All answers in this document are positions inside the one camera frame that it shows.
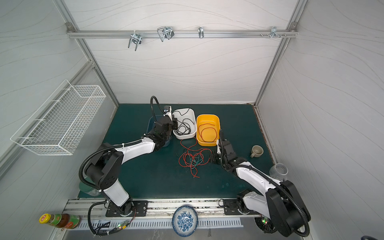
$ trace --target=clear glass cup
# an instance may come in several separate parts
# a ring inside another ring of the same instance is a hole
[[[280,181],[283,181],[287,174],[288,168],[282,163],[273,165],[269,170],[269,176]]]

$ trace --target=yellow bottle cap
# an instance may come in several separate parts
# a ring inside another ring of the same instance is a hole
[[[50,219],[51,214],[43,214],[39,219],[39,223],[47,223]]]

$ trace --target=white wire mesh basket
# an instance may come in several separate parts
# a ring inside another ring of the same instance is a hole
[[[67,80],[55,92],[60,94],[54,103],[44,110],[47,99],[11,137],[37,155],[72,155],[105,99],[98,85],[73,86]]]

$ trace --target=dark green tabletop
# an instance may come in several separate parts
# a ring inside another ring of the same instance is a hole
[[[269,172],[272,159],[259,128],[253,107],[250,104],[171,104],[172,110],[192,108],[195,117],[200,114],[215,114],[220,119],[224,136],[232,143],[238,156],[248,159],[253,166]],[[121,144],[131,142],[145,133],[151,118],[149,104],[121,104],[104,138],[104,142]],[[195,139],[183,140],[185,146],[191,146]],[[264,154],[251,158],[253,145],[260,145]],[[192,149],[202,148],[196,145]],[[208,163],[198,166],[194,178],[190,168],[181,167],[178,159],[185,149],[180,140],[173,136],[169,146],[157,152],[141,155],[121,166],[119,180],[133,198],[236,198],[236,195],[250,188],[250,184],[224,171],[220,165]],[[79,197],[91,197],[80,192]]]

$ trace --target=blue and white plate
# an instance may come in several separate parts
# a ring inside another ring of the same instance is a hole
[[[173,230],[180,237],[190,236],[197,228],[197,213],[190,206],[179,207],[172,217]]]

